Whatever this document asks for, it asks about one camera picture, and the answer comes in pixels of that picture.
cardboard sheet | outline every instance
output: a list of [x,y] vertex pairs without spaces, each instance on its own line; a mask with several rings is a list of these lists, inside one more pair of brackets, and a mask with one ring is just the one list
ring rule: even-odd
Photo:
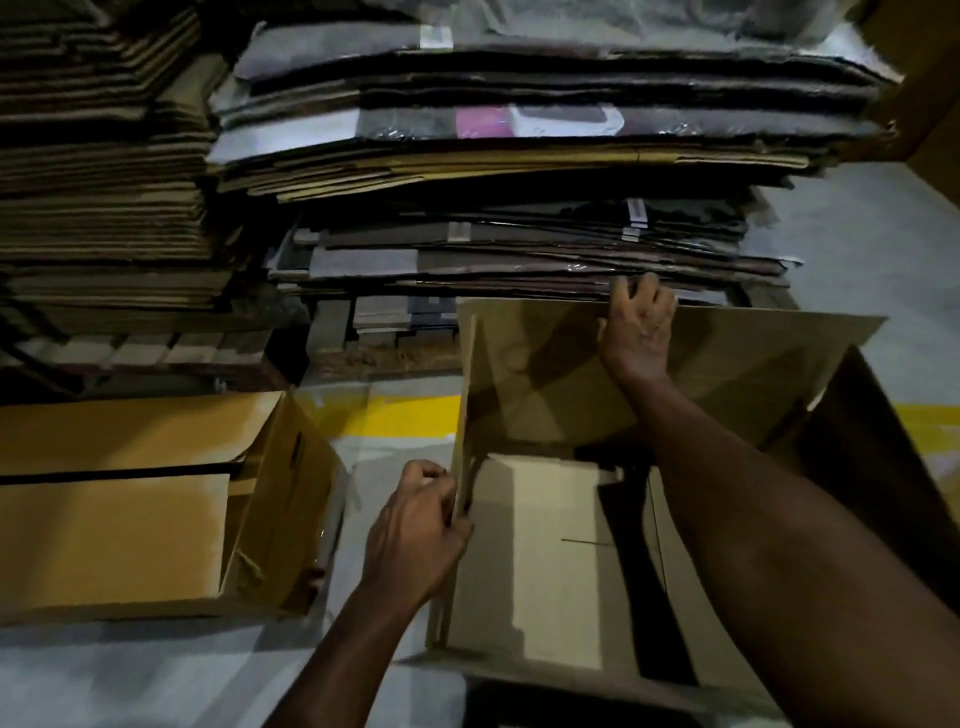
[[597,486],[614,480],[590,463],[485,460],[447,643],[638,674],[626,587],[597,499]]
[[218,474],[3,486],[0,613],[215,597],[228,482]]

corrugated cardboard edge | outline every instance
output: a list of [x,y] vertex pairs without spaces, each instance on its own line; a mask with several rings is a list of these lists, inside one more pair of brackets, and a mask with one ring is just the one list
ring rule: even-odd
[[[457,439],[453,446],[453,458],[450,469],[457,479],[457,496],[453,504],[455,516],[462,516],[466,508],[465,472],[467,463],[464,462],[464,442],[467,429],[467,412],[469,403],[470,370],[473,359],[473,343],[476,339],[478,321],[475,316],[469,315],[460,304],[457,305],[457,317],[460,321],[460,351],[464,366],[463,394],[460,397],[460,414],[457,422]],[[453,600],[453,591],[457,584],[457,570],[455,569],[447,579],[440,596],[430,602],[430,612],[426,628],[426,646],[432,649],[440,645],[450,625],[450,610],[448,606]]]

open cardboard box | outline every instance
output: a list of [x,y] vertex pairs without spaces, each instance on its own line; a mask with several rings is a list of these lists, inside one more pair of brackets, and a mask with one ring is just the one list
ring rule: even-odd
[[[714,614],[590,303],[475,300],[454,468],[473,539],[423,667],[690,712],[779,709]],[[850,507],[960,612],[960,535],[859,345],[882,319],[681,307],[670,371]]]
[[0,409],[0,621],[281,615],[340,463],[282,392]]

sticker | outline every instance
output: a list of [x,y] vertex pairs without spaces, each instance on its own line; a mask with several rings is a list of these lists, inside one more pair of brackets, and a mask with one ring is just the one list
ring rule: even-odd
[[453,32],[445,25],[420,26],[421,51],[449,51],[453,49]]
[[470,223],[451,220],[446,228],[446,242],[468,243],[470,241]]
[[639,197],[632,197],[627,200],[627,211],[630,213],[630,226],[632,228],[647,227],[647,205]]

hand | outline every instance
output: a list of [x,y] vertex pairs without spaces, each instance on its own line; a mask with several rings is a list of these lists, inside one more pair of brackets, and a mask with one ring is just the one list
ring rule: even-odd
[[617,277],[610,293],[610,313],[600,319],[600,360],[620,387],[667,380],[666,356],[677,297],[647,273],[630,298],[627,279]]
[[467,548],[473,525],[446,523],[456,482],[429,460],[411,460],[367,537],[363,580],[416,612],[443,585]]

